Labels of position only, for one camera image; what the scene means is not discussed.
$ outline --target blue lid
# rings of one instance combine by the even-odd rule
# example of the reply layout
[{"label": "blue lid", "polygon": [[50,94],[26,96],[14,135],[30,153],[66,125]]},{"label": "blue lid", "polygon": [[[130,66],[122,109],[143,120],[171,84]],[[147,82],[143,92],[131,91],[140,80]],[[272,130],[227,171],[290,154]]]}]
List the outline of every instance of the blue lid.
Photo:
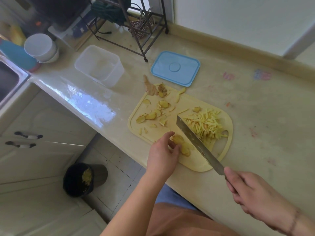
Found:
[{"label": "blue lid", "polygon": [[154,76],[188,87],[194,80],[199,67],[200,62],[197,59],[163,51],[153,63],[151,73]]}]

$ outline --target metal rack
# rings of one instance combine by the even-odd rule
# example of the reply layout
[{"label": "metal rack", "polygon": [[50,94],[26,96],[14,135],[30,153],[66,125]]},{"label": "metal rack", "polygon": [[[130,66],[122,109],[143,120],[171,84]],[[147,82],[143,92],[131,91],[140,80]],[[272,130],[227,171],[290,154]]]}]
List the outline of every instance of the metal rack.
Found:
[{"label": "metal rack", "polygon": [[[133,53],[135,53],[135,54],[141,55],[141,56],[144,57],[144,61],[145,61],[145,62],[148,62],[148,59],[146,58],[146,53],[148,52],[148,50],[150,49],[150,47],[153,45],[153,43],[156,41],[156,39],[159,37],[159,35],[162,33],[162,31],[163,31],[164,29],[165,29],[165,33],[168,34],[168,27],[167,27],[166,15],[165,15],[164,0],[161,0],[161,5],[162,5],[163,14],[159,14],[159,13],[147,11],[146,8],[145,8],[145,6],[144,6],[143,0],[141,0],[141,4],[142,4],[142,8],[143,8],[142,11],[143,11],[143,13],[144,13],[144,15],[145,15],[145,20],[144,20],[143,24],[142,24],[139,28],[132,27],[131,22],[130,22],[128,16],[132,16],[132,17],[137,18],[137,19],[140,19],[140,17],[139,17],[139,16],[134,16],[134,15],[131,15],[130,13],[128,13],[127,10],[126,10],[126,9],[124,8],[124,6],[123,6],[122,0],[117,0],[117,2],[113,2],[113,1],[110,1],[110,0],[98,0],[98,1],[102,1],[102,2],[107,3],[107,4],[111,4],[111,5],[114,5],[114,6],[116,6],[116,7],[120,7],[120,8],[123,10],[124,16],[125,16],[125,18],[126,18],[126,20],[127,20],[127,24],[123,24],[123,26],[130,28],[131,33],[132,33],[133,37],[135,38],[135,40],[136,40],[136,42],[137,42],[137,44],[138,44],[138,46],[139,46],[139,49],[140,49],[141,53],[138,53],[138,52],[136,52],[136,51],[134,51],[134,50],[131,50],[131,49],[127,48],[127,47],[124,47],[124,46],[122,46],[122,45],[119,45],[119,44],[117,44],[117,43],[115,43],[115,42],[112,42],[112,41],[110,41],[110,40],[108,40],[108,39],[105,39],[105,38],[103,38],[103,37],[97,35],[99,29],[97,29],[96,31],[93,31],[93,30],[89,27],[89,25],[87,25],[88,28],[90,29],[90,31],[92,31],[93,35],[94,35],[98,40],[100,40],[100,39],[105,40],[105,41],[107,41],[107,42],[109,42],[109,43],[112,43],[112,44],[114,44],[114,45],[116,45],[116,46],[119,46],[119,47],[122,47],[122,48],[124,48],[124,49],[126,49],[126,50],[129,50],[129,51],[131,51],[131,52],[133,52]],[[136,7],[130,7],[130,9],[140,11],[140,9],[139,9],[139,8],[136,8]],[[159,20],[155,22],[154,28],[152,28],[151,25],[149,24],[149,19],[150,19],[152,16],[153,16],[153,17],[154,17],[154,16],[159,17]],[[147,26],[148,26],[149,32],[141,30],[141,28],[142,28],[144,25],[147,25]],[[150,37],[153,35],[153,33],[156,31],[156,29],[157,29],[158,26],[160,26],[160,27],[162,27],[162,28],[157,32],[156,36],[155,36],[154,39],[151,41],[151,43],[148,45],[148,47],[147,47],[145,50],[143,50],[144,45],[148,42],[148,40],[149,40]],[[140,44],[139,39],[138,39],[138,37],[137,37],[137,35],[136,35],[136,32],[137,32],[137,31],[142,32],[142,33],[144,33],[144,34],[147,35],[147,37],[144,39],[144,41],[143,41],[142,44]]]}]

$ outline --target knife blade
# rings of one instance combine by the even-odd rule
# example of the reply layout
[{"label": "knife blade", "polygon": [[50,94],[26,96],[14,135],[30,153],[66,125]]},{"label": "knife blade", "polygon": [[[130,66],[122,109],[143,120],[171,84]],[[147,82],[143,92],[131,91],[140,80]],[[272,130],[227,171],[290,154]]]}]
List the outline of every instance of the knife blade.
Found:
[{"label": "knife blade", "polygon": [[221,176],[224,174],[224,166],[217,158],[208,150],[202,141],[193,133],[193,131],[186,125],[186,123],[177,115],[176,125],[187,136],[191,143],[203,155],[203,157],[210,163],[213,169]]}]

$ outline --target bracelet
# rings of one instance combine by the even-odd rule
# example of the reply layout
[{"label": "bracelet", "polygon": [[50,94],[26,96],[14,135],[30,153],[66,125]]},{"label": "bracelet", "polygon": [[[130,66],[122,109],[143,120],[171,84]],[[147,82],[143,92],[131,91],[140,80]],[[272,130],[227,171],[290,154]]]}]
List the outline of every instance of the bracelet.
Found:
[{"label": "bracelet", "polygon": [[295,229],[296,222],[297,222],[297,220],[298,220],[300,215],[301,215],[301,210],[299,208],[297,208],[296,212],[295,212],[295,215],[294,215],[294,219],[293,219],[292,225],[291,225],[289,233],[288,233],[288,236],[292,235],[292,232]]}]

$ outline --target blue clothing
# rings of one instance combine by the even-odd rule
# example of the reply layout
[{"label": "blue clothing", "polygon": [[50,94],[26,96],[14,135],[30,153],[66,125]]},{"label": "blue clothing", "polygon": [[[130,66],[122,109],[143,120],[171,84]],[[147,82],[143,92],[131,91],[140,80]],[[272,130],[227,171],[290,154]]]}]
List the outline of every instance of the blue clothing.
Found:
[{"label": "blue clothing", "polygon": [[180,206],[190,210],[198,210],[195,206],[193,206],[189,201],[184,199],[181,195],[179,195],[176,191],[171,189],[168,185],[164,185],[162,190],[157,196],[155,203],[169,203],[172,205]]}]

